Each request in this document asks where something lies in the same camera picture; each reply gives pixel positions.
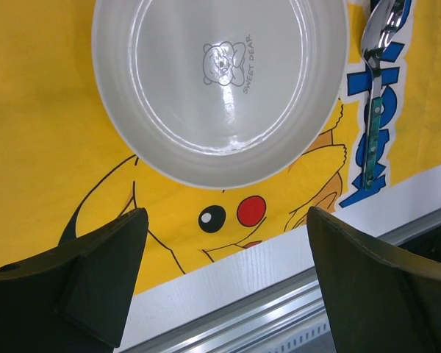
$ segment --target black eye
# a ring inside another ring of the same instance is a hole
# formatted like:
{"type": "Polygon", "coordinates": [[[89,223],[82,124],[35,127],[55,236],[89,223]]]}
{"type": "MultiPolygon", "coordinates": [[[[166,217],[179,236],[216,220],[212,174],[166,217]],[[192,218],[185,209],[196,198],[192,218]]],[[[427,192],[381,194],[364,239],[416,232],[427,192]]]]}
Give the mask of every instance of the black eye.
{"type": "Polygon", "coordinates": [[[206,233],[216,233],[226,221],[226,211],[221,206],[205,208],[198,218],[199,226],[206,233]]]}

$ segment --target red circle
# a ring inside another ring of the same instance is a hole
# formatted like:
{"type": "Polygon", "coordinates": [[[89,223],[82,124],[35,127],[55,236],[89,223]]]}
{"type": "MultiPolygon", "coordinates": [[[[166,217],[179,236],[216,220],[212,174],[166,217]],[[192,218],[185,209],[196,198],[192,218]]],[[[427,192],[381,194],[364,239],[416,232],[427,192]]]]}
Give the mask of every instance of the red circle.
{"type": "Polygon", "coordinates": [[[266,202],[261,196],[250,196],[237,208],[238,221],[245,227],[256,226],[265,216],[266,202]]]}

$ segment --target spoon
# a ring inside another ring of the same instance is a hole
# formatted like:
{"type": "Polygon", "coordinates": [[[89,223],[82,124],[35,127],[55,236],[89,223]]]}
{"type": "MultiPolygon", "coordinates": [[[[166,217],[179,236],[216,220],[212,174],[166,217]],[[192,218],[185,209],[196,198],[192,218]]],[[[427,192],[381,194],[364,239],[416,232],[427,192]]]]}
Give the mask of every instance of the spoon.
{"type": "Polygon", "coordinates": [[[361,55],[370,69],[373,83],[366,120],[365,161],[362,182],[365,190],[373,186],[377,144],[382,111],[381,57],[400,28],[405,0],[381,0],[369,17],[361,40],[361,55]]]}

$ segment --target cartoon character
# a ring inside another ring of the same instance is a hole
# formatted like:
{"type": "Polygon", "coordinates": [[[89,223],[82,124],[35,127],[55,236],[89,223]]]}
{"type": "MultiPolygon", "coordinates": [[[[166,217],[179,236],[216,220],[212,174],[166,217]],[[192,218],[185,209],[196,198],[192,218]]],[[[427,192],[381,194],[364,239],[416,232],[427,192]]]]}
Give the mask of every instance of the cartoon character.
{"type": "Polygon", "coordinates": [[[255,246],[306,222],[312,205],[333,211],[343,183],[346,147],[334,145],[343,116],[337,105],[324,131],[289,168],[236,190],[180,185],[136,156],[115,166],[83,198],[61,243],[134,207],[149,215],[149,237],[136,293],[255,246]]]}
{"type": "Polygon", "coordinates": [[[204,83],[217,82],[221,86],[242,86],[245,82],[243,63],[245,44],[222,42],[218,46],[204,45],[204,83]]]}

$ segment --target green handle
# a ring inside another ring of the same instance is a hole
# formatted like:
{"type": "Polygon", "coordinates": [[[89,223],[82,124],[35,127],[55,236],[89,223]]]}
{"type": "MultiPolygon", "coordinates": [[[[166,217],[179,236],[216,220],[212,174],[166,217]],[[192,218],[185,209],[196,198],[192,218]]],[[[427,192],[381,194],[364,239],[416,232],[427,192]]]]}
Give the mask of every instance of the green handle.
{"type": "Polygon", "coordinates": [[[373,186],[374,170],[376,169],[379,129],[381,127],[382,97],[375,98],[370,103],[369,119],[367,120],[367,139],[365,152],[365,168],[363,184],[365,190],[373,186]]]}

